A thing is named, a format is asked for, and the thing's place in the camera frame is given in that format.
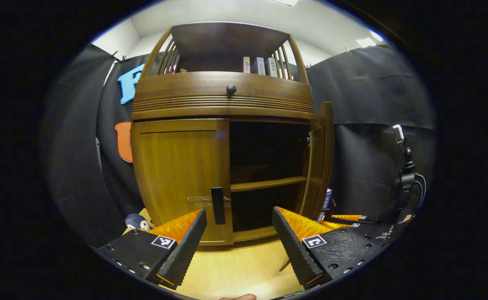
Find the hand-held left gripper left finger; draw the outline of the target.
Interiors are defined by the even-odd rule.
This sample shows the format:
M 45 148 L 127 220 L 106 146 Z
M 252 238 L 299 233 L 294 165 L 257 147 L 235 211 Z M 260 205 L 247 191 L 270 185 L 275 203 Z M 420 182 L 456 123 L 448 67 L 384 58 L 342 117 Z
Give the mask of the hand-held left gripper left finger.
M 202 208 L 153 230 L 130 229 L 95 251 L 137 278 L 176 289 L 183 283 L 206 226 L 207 213 Z

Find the wooden cabinet shelf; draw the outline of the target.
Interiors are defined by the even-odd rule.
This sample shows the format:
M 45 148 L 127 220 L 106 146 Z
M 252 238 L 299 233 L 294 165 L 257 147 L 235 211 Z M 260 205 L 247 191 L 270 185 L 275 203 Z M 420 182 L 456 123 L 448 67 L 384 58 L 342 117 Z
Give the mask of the wooden cabinet shelf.
M 289 178 L 282 178 L 282 179 L 265 180 L 260 182 L 246 182 L 246 183 L 231 184 L 231 192 L 236 193 L 236 192 L 245 192 L 249 190 L 275 188 L 280 186 L 305 183 L 306 181 L 307 178 L 303 176 L 296 176 L 296 177 L 289 177 Z

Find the wooden shoe cabinet door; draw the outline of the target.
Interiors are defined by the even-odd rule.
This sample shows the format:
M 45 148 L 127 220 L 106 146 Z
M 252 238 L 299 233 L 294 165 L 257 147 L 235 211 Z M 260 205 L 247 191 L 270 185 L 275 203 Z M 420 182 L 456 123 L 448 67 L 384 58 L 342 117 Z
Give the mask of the wooden shoe cabinet door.
M 134 122 L 130 132 L 135 178 L 153 226 L 203 208 L 201 245 L 232 245 L 229 120 Z M 223 187 L 224 225 L 215 224 L 213 187 Z
M 300 214 L 317 220 L 329 188 L 334 147 L 332 103 L 325 101 L 309 124 L 307 181 Z

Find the grey stuffed toy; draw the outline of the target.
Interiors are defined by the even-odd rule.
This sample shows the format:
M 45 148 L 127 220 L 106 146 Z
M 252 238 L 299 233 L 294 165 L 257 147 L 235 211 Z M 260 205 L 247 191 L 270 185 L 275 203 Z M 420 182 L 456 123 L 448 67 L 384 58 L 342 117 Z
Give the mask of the grey stuffed toy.
M 131 213 L 125 218 L 126 227 L 130 230 L 138 229 L 149 231 L 152 230 L 153 227 L 150 226 L 148 220 L 138 213 Z

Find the blue and white box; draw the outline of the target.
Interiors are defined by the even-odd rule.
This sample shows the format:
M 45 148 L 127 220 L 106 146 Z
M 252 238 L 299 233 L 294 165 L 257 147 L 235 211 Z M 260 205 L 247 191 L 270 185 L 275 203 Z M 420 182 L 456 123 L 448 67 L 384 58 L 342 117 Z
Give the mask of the blue and white box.
M 324 198 L 324 201 L 321 205 L 320 213 L 317 218 L 317 222 L 320 222 L 320 220 L 324 220 L 325 214 L 330 210 L 330 202 L 331 202 L 331 195 L 332 195 L 332 189 L 328 188 L 326 190 L 326 195 Z

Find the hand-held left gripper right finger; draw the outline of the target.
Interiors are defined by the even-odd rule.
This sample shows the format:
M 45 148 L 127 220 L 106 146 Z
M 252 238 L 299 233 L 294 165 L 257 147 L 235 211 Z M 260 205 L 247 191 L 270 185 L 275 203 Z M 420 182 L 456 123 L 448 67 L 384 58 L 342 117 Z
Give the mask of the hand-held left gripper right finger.
M 393 240 L 394 226 L 354 222 L 335 229 L 281 207 L 272 225 L 305 289 L 336 283 L 371 262 Z

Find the wooden double-door shoe cabinet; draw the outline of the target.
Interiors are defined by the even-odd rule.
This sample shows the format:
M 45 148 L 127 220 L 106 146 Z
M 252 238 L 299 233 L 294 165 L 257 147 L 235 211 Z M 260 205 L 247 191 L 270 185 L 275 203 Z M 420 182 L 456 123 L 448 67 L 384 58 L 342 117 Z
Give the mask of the wooden double-door shoe cabinet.
M 250 57 L 251 73 L 243 72 L 243 57 Z M 256 74 L 256 57 L 275 58 L 278 77 Z M 230 84 L 235 94 L 227 94 Z M 291 34 L 197 22 L 171 26 L 157 42 L 136 86 L 131 119 L 228 119 L 231 185 L 307 178 L 304 140 L 314 114 L 307 71 Z M 305 186 L 231 192 L 233 243 L 274 235 L 272 209 L 300 213 Z

